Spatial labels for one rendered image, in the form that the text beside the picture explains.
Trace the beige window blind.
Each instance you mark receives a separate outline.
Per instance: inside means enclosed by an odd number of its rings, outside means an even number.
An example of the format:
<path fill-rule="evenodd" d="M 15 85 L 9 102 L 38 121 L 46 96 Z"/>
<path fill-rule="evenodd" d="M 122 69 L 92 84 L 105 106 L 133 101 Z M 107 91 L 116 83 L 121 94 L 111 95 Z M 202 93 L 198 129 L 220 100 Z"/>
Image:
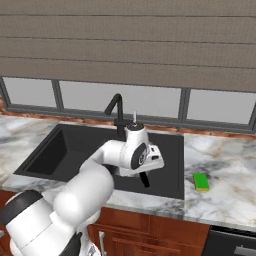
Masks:
<path fill-rule="evenodd" d="M 256 0 L 0 0 L 0 75 L 256 92 Z"/>

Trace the black dishwasher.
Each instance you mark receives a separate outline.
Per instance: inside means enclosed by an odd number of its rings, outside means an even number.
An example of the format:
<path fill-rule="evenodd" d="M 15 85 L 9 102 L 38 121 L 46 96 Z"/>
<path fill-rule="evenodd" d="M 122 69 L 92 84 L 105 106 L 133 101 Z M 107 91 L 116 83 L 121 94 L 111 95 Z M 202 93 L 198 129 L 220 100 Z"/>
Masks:
<path fill-rule="evenodd" d="M 256 233 L 212 225 L 202 256 L 239 256 L 234 254 L 237 246 L 256 249 Z"/>

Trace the black sink basin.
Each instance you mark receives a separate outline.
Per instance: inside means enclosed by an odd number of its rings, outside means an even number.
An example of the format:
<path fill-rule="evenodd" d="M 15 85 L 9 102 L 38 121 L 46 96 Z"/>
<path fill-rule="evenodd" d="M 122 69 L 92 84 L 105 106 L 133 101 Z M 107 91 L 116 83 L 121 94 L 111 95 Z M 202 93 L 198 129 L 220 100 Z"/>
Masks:
<path fill-rule="evenodd" d="M 78 174 L 81 164 L 104 142 L 114 139 L 117 131 L 58 124 L 17 168 L 17 175 L 67 182 Z M 158 146 L 164 167 L 147 174 L 149 185 L 138 177 L 114 175 L 115 188 L 161 197 L 184 198 L 184 137 L 148 133 L 149 141 Z"/>

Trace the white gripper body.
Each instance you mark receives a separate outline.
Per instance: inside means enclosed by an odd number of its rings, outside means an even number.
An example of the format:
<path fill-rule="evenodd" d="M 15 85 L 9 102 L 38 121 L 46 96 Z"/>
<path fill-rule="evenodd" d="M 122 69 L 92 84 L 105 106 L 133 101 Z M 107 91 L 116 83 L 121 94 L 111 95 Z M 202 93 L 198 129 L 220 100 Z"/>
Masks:
<path fill-rule="evenodd" d="M 121 177 L 133 177 L 138 175 L 141 172 L 148 172 L 151 170 L 159 169 L 164 167 L 164 161 L 162 158 L 158 159 L 147 159 L 146 162 L 141 165 L 139 168 L 132 170 L 132 169 L 125 169 L 125 168 L 120 168 L 117 171 L 117 174 Z"/>

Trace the grey window frame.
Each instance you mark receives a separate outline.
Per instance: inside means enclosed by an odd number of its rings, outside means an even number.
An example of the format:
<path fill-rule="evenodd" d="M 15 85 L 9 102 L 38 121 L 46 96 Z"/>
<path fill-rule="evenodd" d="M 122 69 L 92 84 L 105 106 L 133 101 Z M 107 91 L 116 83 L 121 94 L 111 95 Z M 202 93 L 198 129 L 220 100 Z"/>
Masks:
<path fill-rule="evenodd" d="M 0 95 L 9 112 L 106 119 L 115 94 L 123 117 L 185 129 L 256 133 L 256 93 L 146 87 L 78 81 L 0 77 Z"/>

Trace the green and yellow sponge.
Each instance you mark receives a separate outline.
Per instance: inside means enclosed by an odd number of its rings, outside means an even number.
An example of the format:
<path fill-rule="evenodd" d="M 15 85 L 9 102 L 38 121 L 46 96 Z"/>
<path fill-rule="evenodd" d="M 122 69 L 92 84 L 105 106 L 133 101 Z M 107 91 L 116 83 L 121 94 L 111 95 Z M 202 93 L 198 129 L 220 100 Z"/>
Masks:
<path fill-rule="evenodd" d="M 194 173 L 193 179 L 197 191 L 208 191 L 210 189 L 208 179 L 204 173 Z"/>

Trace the black tap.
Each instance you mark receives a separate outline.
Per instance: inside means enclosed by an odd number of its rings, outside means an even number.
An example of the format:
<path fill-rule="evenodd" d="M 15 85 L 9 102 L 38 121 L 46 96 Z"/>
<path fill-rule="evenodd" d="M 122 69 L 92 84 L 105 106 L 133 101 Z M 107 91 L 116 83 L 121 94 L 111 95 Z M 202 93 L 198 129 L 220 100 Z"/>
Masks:
<path fill-rule="evenodd" d="M 117 118 L 114 120 L 114 125 L 117 127 L 117 136 L 119 139 L 125 141 L 126 136 L 123 124 L 123 103 L 122 96 L 119 93 L 113 96 L 104 113 L 110 116 L 114 107 L 117 107 Z"/>

